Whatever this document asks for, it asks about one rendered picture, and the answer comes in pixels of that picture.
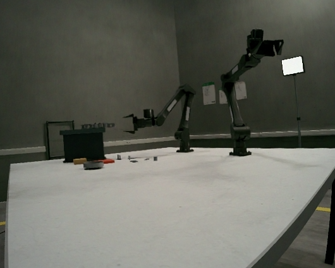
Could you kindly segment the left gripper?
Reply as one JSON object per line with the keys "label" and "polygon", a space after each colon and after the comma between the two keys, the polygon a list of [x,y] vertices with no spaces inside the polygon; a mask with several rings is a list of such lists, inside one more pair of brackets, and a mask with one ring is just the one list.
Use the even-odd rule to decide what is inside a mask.
{"label": "left gripper", "polygon": [[[259,41],[259,42],[256,42],[256,41]],[[281,42],[281,45],[279,45],[280,42]],[[250,43],[249,44],[250,54],[252,54],[254,58],[256,59],[262,59],[264,56],[268,56],[268,57],[275,56],[273,47],[275,47],[276,54],[281,55],[284,40],[264,40],[262,41],[262,38],[259,38],[259,39],[249,39],[249,43]]]}

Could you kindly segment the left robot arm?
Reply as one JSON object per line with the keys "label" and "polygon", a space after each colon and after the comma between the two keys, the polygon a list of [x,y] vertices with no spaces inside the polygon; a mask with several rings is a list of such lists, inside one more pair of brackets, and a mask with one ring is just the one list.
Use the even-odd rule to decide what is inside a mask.
{"label": "left robot arm", "polygon": [[[256,67],[260,63],[260,59],[256,59],[253,55],[250,54],[249,39],[262,38],[263,41],[264,31],[261,28],[256,28],[253,29],[250,33],[251,34],[247,36],[247,54],[244,54],[244,56],[241,57],[240,62],[231,71],[221,75],[222,91],[224,91],[226,95],[233,122],[233,124],[230,125],[231,139],[237,142],[234,142],[233,152],[230,152],[229,155],[235,156],[246,156],[252,154],[252,152],[247,153],[246,147],[246,139],[250,139],[250,128],[248,127],[247,123],[243,122],[240,116],[235,94],[233,91],[235,82],[240,79],[238,76],[241,76],[244,72]],[[238,125],[242,126],[237,127]]]}

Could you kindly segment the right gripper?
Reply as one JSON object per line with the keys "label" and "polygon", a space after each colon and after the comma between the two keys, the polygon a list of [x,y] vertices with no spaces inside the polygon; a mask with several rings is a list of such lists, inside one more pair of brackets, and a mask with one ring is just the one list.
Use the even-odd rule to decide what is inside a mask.
{"label": "right gripper", "polygon": [[138,131],[138,126],[137,126],[137,116],[134,117],[134,114],[125,116],[126,118],[131,118],[133,117],[133,127],[134,127],[134,131],[124,131],[124,132],[128,132],[128,133],[132,133],[135,134],[135,131]]}

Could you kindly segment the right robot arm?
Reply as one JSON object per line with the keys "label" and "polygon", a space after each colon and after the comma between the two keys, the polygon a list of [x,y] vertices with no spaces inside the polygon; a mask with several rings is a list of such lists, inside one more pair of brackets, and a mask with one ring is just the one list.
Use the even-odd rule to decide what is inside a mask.
{"label": "right robot arm", "polygon": [[[189,94],[187,94],[188,92]],[[190,134],[188,132],[189,131],[188,122],[190,118],[193,98],[196,95],[196,91],[194,91],[194,89],[192,89],[192,87],[187,83],[179,86],[176,93],[172,96],[169,102],[165,105],[165,107],[156,117],[154,116],[153,109],[144,109],[143,117],[145,119],[144,118],[137,119],[137,125],[138,128],[162,126],[168,114],[172,111],[172,109],[184,95],[185,95],[185,103],[183,107],[183,113],[181,116],[181,122],[178,130],[174,134],[175,139],[181,141],[182,143],[180,142],[180,149],[177,150],[176,152],[194,152],[194,149],[190,149],[189,145]],[[184,128],[184,131],[183,129],[180,128]]]}

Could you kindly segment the tan square block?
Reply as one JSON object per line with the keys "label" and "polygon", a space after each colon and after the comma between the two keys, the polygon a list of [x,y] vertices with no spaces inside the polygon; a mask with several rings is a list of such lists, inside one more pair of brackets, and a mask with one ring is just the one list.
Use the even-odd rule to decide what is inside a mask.
{"label": "tan square block", "polygon": [[87,161],[86,158],[83,158],[83,159],[74,159],[73,163],[74,163],[74,165],[77,165],[77,164],[83,164],[86,161]]}

